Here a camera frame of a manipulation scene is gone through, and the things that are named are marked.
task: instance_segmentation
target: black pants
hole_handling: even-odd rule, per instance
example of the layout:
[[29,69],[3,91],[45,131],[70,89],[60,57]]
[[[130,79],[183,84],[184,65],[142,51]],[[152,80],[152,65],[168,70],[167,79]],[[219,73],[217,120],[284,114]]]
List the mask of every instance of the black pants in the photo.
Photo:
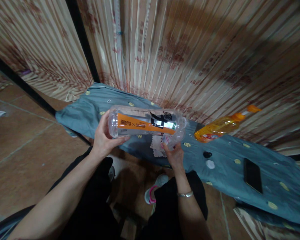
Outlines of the black pants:
[[[51,191],[91,151],[90,147],[64,171],[53,184]],[[106,203],[111,192],[109,169],[112,158],[105,158],[87,183],[81,200],[62,231],[59,239],[119,239],[119,225]],[[197,173],[187,173],[187,178],[200,209],[207,219],[208,208],[203,185]],[[156,211],[149,218],[138,239],[182,239],[178,218],[177,184],[175,178],[155,191]]]

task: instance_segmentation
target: orange bottle cap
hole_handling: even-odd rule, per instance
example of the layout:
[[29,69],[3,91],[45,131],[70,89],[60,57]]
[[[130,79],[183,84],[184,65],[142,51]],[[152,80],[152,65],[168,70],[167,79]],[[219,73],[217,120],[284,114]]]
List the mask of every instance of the orange bottle cap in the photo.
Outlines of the orange bottle cap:
[[249,105],[248,107],[247,107],[247,109],[248,109],[248,112],[260,112],[262,109],[260,109],[260,108],[257,108],[256,106],[254,106],[254,105]]
[[244,120],[246,118],[246,116],[243,115],[242,113],[235,113],[231,116],[231,118],[236,122],[240,122],[240,121]]

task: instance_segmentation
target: person's hand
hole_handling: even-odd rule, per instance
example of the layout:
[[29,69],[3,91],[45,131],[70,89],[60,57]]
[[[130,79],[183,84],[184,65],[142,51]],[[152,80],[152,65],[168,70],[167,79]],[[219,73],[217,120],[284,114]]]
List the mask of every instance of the person's hand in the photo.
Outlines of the person's hand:
[[112,151],[113,148],[123,144],[130,139],[129,136],[112,139],[111,135],[109,134],[109,112],[110,110],[108,110],[101,117],[99,125],[94,134],[94,143],[91,153],[100,160],[104,159]]
[[183,168],[183,150],[181,148],[181,143],[178,142],[173,151],[168,149],[168,146],[163,143],[163,149],[166,152],[168,157],[168,161],[174,172],[176,171],[184,171]]

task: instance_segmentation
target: sneaker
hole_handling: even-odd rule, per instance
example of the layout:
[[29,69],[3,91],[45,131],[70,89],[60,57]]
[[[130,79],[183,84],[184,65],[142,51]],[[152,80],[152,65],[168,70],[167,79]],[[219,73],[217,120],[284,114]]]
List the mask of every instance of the sneaker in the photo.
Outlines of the sneaker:
[[114,166],[111,166],[110,169],[109,169],[109,179],[110,179],[110,182],[113,181],[114,176],[115,176]]
[[151,188],[149,188],[144,194],[144,200],[146,201],[147,204],[155,203],[155,202],[150,202],[150,190],[153,189],[155,186],[162,187],[168,181],[169,181],[169,177],[166,174],[161,174],[157,177],[157,180],[154,183],[154,185]]

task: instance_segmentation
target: blue bedsheet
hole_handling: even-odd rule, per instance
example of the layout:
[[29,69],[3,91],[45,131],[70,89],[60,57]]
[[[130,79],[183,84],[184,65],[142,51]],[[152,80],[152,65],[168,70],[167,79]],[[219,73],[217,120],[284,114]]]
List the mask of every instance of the blue bedsheet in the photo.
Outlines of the blue bedsheet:
[[[105,84],[95,83],[71,105],[56,114],[57,121],[81,134],[94,138],[102,112],[112,105],[134,105],[147,109],[159,109],[149,100],[122,92]],[[300,169],[295,161],[256,143],[225,135],[210,143],[196,141],[193,134],[198,123],[189,121],[183,140],[184,168],[195,170],[202,181],[236,199],[266,212],[300,224]],[[169,165],[166,158],[155,158],[150,149],[152,136],[137,136],[120,148],[140,159],[154,164]],[[213,155],[215,168],[206,166],[203,152]],[[263,194],[257,193],[243,180],[243,159],[248,158],[261,170]]]

